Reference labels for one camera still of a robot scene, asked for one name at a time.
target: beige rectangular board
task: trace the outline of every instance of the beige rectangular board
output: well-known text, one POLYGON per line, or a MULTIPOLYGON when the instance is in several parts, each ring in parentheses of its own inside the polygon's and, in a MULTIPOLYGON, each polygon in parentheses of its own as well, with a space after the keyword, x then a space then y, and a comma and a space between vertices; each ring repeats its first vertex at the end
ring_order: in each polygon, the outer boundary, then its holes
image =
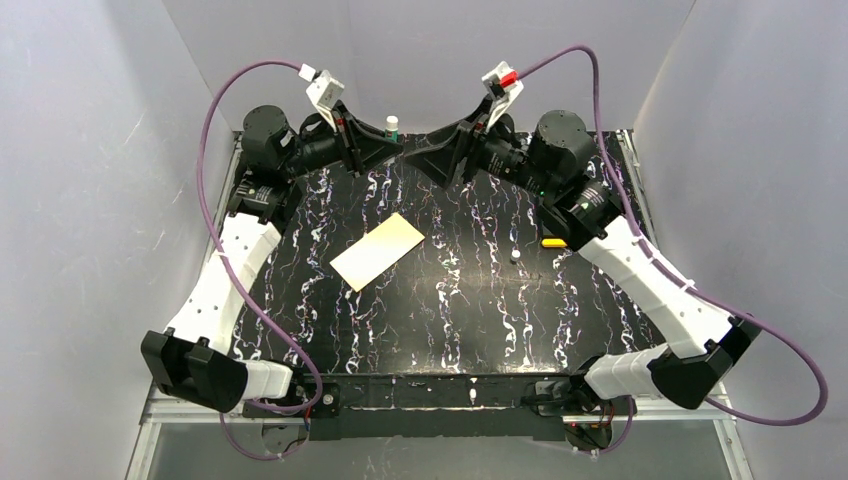
POLYGON ((422 240, 424 235, 395 213, 334 258, 330 265, 358 292, 422 240))

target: black marble table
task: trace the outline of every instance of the black marble table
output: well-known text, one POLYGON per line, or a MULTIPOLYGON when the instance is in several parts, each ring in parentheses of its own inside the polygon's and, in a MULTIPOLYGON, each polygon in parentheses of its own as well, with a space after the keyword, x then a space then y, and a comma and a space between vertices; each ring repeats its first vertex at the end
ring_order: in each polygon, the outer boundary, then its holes
MULTIPOLYGON (((604 137, 622 158, 615 135, 604 137)), ((589 173, 606 175, 598 158, 589 173)), ((632 192, 626 169, 620 175, 632 192)), ((663 341, 597 268, 540 247, 533 198, 507 182, 480 173, 443 191, 401 157, 358 179, 324 169, 306 184, 252 295, 322 372, 552 373, 663 341), (330 261, 395 212, 426 238, 356 293, 330 261)), ((233 355, 302 364, 250 311, 234 330, 233 355)))

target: white bottle cap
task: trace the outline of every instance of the white bottle cap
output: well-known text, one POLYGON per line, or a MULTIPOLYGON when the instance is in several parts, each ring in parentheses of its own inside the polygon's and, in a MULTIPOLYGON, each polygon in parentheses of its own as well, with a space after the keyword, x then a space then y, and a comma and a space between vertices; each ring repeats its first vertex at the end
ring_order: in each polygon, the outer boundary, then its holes
POLYGON ((389 115, 386 117, 386 130, 390 132, 397 131, 397 117, 394 115, 389 115))

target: gray floor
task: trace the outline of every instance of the gray floor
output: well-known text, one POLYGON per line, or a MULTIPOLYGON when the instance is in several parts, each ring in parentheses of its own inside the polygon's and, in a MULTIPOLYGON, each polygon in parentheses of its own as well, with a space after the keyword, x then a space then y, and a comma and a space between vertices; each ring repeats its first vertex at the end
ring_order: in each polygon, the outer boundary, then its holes
MULTIPOLYGON (((265 452, 258 425, 231 428, 244 447, 265 452)), ((273 443, 294 435, 283 432, 273 443)), ((635 422, 626 443, 598 461, 565 447, 525 438, 347 439, 309 443, 285 462, 257 462, 233 450, 218 425, 166 424, 150 478, 730 478, 712 421, 635 422)))

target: white wall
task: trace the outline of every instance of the white wall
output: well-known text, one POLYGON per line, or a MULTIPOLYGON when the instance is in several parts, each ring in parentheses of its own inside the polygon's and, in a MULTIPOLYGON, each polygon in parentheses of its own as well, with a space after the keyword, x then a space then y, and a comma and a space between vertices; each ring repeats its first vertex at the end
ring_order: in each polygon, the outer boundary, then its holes
MULTIPOLYGON (((499 61, 522 69, 573 43, 596 49, 604 120, 630 128, 693 0, 164 0, 210 86, 258 59, 282 57, 327 68, 347 87, 355 115, 404 131, 427 131, 469 113, 485 93, 480 77, 499 61)), ((581 54, 527 80, 510 112, 532 130, 548 110, 591 119, 591 74, 581 54)), ((290 73, 249 74, 222 103, 234 127, 262 103, 299 125, 311 113, 306 85, 290 73)))
MULTIPOLYGON (((122 478, 150 385, 139 344, 207 243, 210 94, 158 0, 0 11, 0 477, 122 478)), ((213 130, 218 192, 231 137, 213 130)))
MULTIPOLYGON (((757 478, 848 471, 848 5, 698 2, 636 123, 663 251, 698 286, 779 326, 830 380, 805 426, 740 422, 757 478)), ((816 386, 776 341, 727 378, 734 406, 803 413, 816 386)))

